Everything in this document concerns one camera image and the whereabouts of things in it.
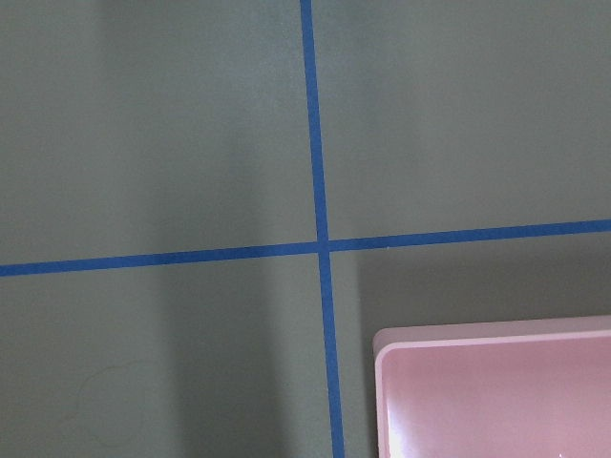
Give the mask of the pink plastic tray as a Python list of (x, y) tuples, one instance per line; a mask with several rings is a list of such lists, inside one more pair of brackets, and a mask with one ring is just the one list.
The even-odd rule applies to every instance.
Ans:
[(606, 316), (395, 327), (373, 339), (383, 457), (606, 457)]

